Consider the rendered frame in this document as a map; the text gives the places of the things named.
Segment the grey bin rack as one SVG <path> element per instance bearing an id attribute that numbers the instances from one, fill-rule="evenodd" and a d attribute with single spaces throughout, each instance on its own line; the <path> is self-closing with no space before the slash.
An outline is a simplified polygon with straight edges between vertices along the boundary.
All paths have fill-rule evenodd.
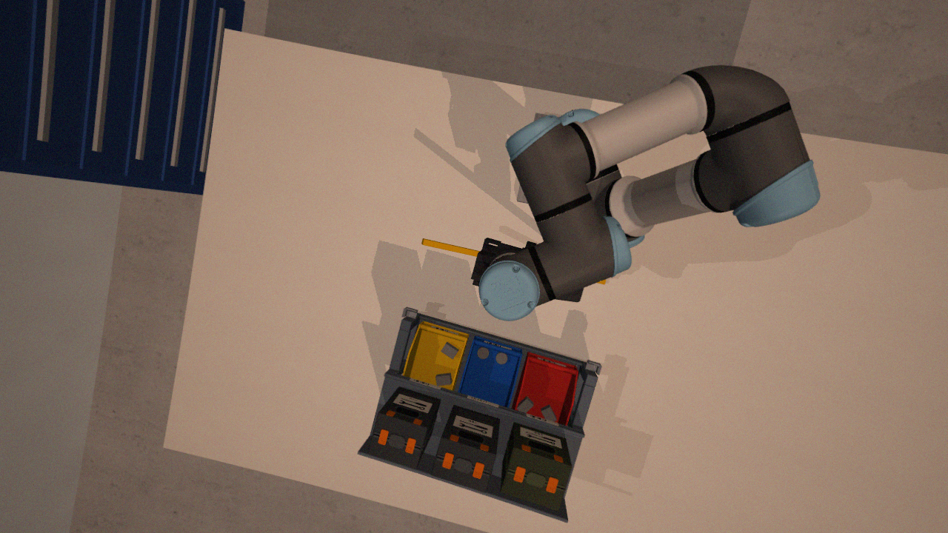
<path id="1" fill-rule="evenodd" d="M 571 481 L 573 466 L 575 465 L 576 458 L 578 458 L 578 451 L 581 446 L 582 438 L 585 438 L 584 431 L 583 431 L 584 422 L 588 415 L 590 401 L 592 400 L 593 393 L 595 392 L 595 386 L 597 384 L 597 375 L 600 375 L 600 372 L 601 372 L 601 368 L 602 368 L 601 364 L 599 362 L 590 361 L 590 360 L 588 360 L 588 362 L 575 360 L 575 358 L 570 358 L 570 357 L 567 357 L 566 355 L 560 355 L 558 353 L 552 353 L 550 351 L 539 349 L 534 346 L 529 346 L 521 342 L 512 341 L 512 340 L 509 340 L 509 338 L 494 336 L 487 332 L 482 332 L 476 329 L 465 327 L 464 325 L 448 323 L 448 321 L 443 321 L 440 318 L 424 316 L 423 314 L 418 313 L 418 310 L 415 308 L 409 308 L 409 307 L 404 308 L 402 317 L 405 317 L 405 318 L 402 318 L 401 320 L 401 325 L 398 331 L 398 337 L 394 345 L 392 362 L 390 362 L 390 368 L 384 374 L 384 377 L 385 377 L 384 383 L 382 386 L 379 401 L 377 403 L 377 410 L 375 413 L 375 420 L 373 421 L 373 427 L 370 430 L 370 436 L 368 437 L 368 439 L 366 439 L 363 446 L 360 446 L 358 455 L 369 457 L 369 458 L 375 459 L 376 461 L 381 461 L 383 463 L 390 463 L 390 465 L 397 466 L 397 468 L 412 470 L 412 472 L 418 473 L 418 475 L 424 475 L 424 476 L 431 477 L 439 481 L 452 483 L 454 486 L 459 486 L 459 488 L 467 489 L 467 490 L 470 490 L 471 492 L 477 492 L 479 494 L 484 494 L 490 498 L 495 498 L 497 500 L 503 500 L 504 502 L 510 503 L 510 505 L 524 507 L 524 509 L 528 509 L 531 512 L 543 514 L 550 518 L 560 520 L 560 522 L 568 523 L 565 495 L 567 493 L 567 488 Z M 412 346 L 413 338 L 415 337 L 416 331 L 418 329 L 418 325 L 420 323 L 423 323 L 424 321 L 426 321 L 426 323 L 441 325 L 448 329 L 454 329 L 459 332 L 470 334 L 470 337 L 468 338 L 468 341 L 467 341 L 467 346 L 465 347 L 463 362 L 461 362 L 459 377 L 457 378 L 457 381 L 455 383 L 454 391 L 447 390 L 446 388 L 432 385 L 430 383 L 426 383 L 423 381 L 418 381 L 418 379 L 404 377 L 402 375 L 405 369 L 407 353 L 409 353 L 410 347 Z M 475 336 L 479 336 L 482 338 L 489 338 L 489 340 L 491 341 L 501 342 L 503 344 L 522 349 L 522 358 L 521 358 L 521 363 L 519 364 L 517 383 L 515 384 L 515 388 L 514 388 L 514 392 L 513 392 L 513 396 L 512 396 L 509 408 L 502 407 L 501 405 L 491 403 L 486 400 L 470 397 L 469 395 L 463 394 L 463 392 L 459 392 L 459 386 L 461 383 L 461 378 L 463 377 L 465 362 L 467 362 L 468 355 L 470 354 L 472 341 Z M 519 384 L 519 378 L 521 377 L 522 370 L 524 370 L 524 362 L 526 360 L 527 353 L 543 355 L 543 357 L 551 358 L 551 360 L 557 360 L 561 362 L 566 361 L 568 364 L 578 367 L 578 385 L 576 386 L 575 400 L 573 401 L 573 409 L 571 411 L 570 420 L 566 426 L 560 423 L 556 423 L 551 420 L 539 418 L 538 416 L 534 416 L 531 414 L 524 414 L 524 412 L 517 411 L 517 409 L 512 409 L 515 393 L 517 392 L 517 388 Z M 384 404 L 389 400 L 389 398 L 392 397 L 392 394 L 394 393 L 395 390 L 398 389 L 398 386 L 405 388 L 407 390 L 412 390 L 414 392 L 422 392 L 422 394 L 429 395 L 429 397 L 441 399 L 441 402 L 439 405 L 439 411 L 438 411 L 437 418 L 433 427 L 433 432 L 431 432 L 431 438 L 430 438 L 429 444 L 427 444 L 426 449 L 424 449 L 422 459 L 418 463 L 417 469 L 407 468 L 407 466 L 403 466 L 400 463 L 394 463 L 392 461 L 387 461 L 382 458 L 375 457 L 368 454 L 369 446 L 370 446 L 370 438 L 372 438 L 373 436 L 372 433 L 373 433 L 373 430 L 375 429 L 377 414 L 380 411 L 380 409 L 384 407 Z M 453 405 L 463 407 L 465 409 L 471 409 L 472 411 L 480 412 L 480 414 L 494 416 L 494 418 L 500 419 L 500 432 L 498 432 L 497 453 L 495 454 L 493 472 L 489 478 L 487 493 L 478 492 L 478 490 L 476 489 L 467 488 L 466 486 L 460 485 L 460 483 L 453 483 L 453 482 L 441 479 L 439 477 L 431 476 L 431 469 L 433 469 L 436 452 L 438 451 L 438 448 L 439 448 L 441 433 L 443 433 L 444 428 L 446 428 L 448 416 L 450 416 L 450 413 L 453 410 Z M 566 492 L 564 493 L 564 497 L 560 505 L 559 512 L 555 512 L 555 510 L 548 509 L 547 507 L 535 505 L 534 503 L 528 502 L 528 500 L 522 500 L 522 499 L 510 496 L 508 494 L 500 493 L 502 459 L 504 459 L 504 453 L 507 451 L 507 442 L 510 438 L 510 433 L 512 431 L 514 422 L 525 425 L 526 427 L 532 427 L 534 429 L 538 429 L 539 431 L 552 433 L 553 435 L 560 436 L 560 438 L 566 438 L 568 451 L 571 457 L 572 470 L 571 470 L 571 475 L 569 476 L 569 481 L 567 483 Z"/>

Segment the red open bin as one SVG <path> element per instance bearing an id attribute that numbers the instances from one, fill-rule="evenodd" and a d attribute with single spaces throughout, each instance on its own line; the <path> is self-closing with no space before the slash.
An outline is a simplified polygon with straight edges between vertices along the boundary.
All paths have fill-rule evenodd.
<path id="1" fill-rule="evenodd" d="M 558 418 L 555 422 L 566 426 L 575 400 L 578 367 L 534 353 L 527 353 L 526 360 L 512 409 L 517 409 L 518 403 L 528 397 L 534 402 L 534 407 L 526 414 L 544 418 L 541 408 L 550 405 Z"/>

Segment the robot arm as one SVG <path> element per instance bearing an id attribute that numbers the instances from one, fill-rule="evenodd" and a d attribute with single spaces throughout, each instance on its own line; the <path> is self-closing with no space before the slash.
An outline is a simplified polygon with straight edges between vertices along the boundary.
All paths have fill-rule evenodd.
<path id="1" fill-rule="evenodd" d="M 548 301 L 581 301 L 584 287 L 628 270 L 630 247 L 660 223 L 732 210 L 762 227 L 815 208 L 815 163 L 789 101 L 761 72 L 707 65 L 601 115 L 571 110 L 521 128 L 507 152 L 543 242 L 489 264 L 484 308 L 517 321 Z M 694 161 L 621 178 L 618 163 L 701 131 L 711 150 Z"/>

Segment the blue open bin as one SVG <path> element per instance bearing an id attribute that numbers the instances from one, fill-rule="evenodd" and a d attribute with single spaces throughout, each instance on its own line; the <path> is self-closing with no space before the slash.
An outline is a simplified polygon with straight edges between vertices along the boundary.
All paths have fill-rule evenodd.
<path id="1" fill-rule="evenodd" d="M 477 351 L 480 347 L 489 349 L 486 360 L 478 358 Z M 507 354 L 507 363 L 499 364 L 495 361 L 495 355 L 498 353 Z M 509 408 L 521 358 L 522 349 L 475 336 L 470 355 L 465 362 L 459 392 Z"/>

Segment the yellow bin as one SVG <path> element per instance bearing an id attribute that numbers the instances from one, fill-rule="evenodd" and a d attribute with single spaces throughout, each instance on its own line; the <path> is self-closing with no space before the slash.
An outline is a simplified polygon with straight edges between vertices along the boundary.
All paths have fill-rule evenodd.
<path id="1" fill-rule="evenodd" d="M 451 372 L 453 384 L 440 387 L 454 391 L 469 337 L 470 334 L 441 325 L 420 323 L 407 353 L 403 376 L 436 385 L 436 375 Z M 446 342 L 459 349 L 453 359 L 441 353 Z"/>

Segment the yellow bar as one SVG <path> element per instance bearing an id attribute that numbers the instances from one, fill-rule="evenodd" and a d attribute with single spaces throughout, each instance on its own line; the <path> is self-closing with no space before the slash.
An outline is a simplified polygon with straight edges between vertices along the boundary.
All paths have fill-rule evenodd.
<path id="1" fill-rule="evenodd" d="M 438 241 L 431 241 L 429 239 L 424 239 L 424 238 L 422 239 L 422 245 L 429 246 L 429 247 L 439 247 L 439 249 L 445 249 L 445 250 L 448 250 L 448 252 L 459 252 L 465 255 L 471 255 L 471 256 L 476 256 L 476 257 L 478 255 L 478 250 L 468 249 L 467 247 L 458 247 L 455 245 L 448 245 L 445 243 L 441 243 Z M 605 283 L 606 283 L 606 280 L 597 282 L 597 284 L 605 284 Z"/>

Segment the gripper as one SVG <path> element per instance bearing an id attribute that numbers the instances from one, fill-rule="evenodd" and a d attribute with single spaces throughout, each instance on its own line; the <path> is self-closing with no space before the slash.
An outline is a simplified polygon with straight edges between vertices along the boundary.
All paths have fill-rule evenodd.
<path id="1" fill-rule="evenodd" d="M 497 243 L 497 242 L 500 242 L 500 243 Z M 493 246 L 493 245 L 488 245 L 488 244 L 493 244 L 493 245 L 498 245 L 498 246 Z M 513 247 L 511 245 L 505 245 L 501 241 L 497 241 L 491 238 L 485 238 L 483 249 L 481 250 L 481 252 L 478 252 L 478 255 L 476 258 L 476 264 L 472 271 L 472 277 L 471 277 L 471 279 L 473 280 L 472 286 L 478 286 L 478 282 L 480 282 L 481 276 L 483 276 L 484 271 L 488 269 L 489 264 L 491 264 L 493 260 L 497 258 L 498 256 L 504 253 L 508 253 L 508 252 L 512 252 L 512 253 L 522 252 L 522 250 L 527 249 L 527 247 L 534 247 L 535 245 L 536 243 L 527 241 L 525 247 L 522 247 L 522 248 Z M 506 250 L 506 249 L 510 249 L 510 250 Z M 517 249 L 517 250 L 512 250 L 512 249 Z"/>

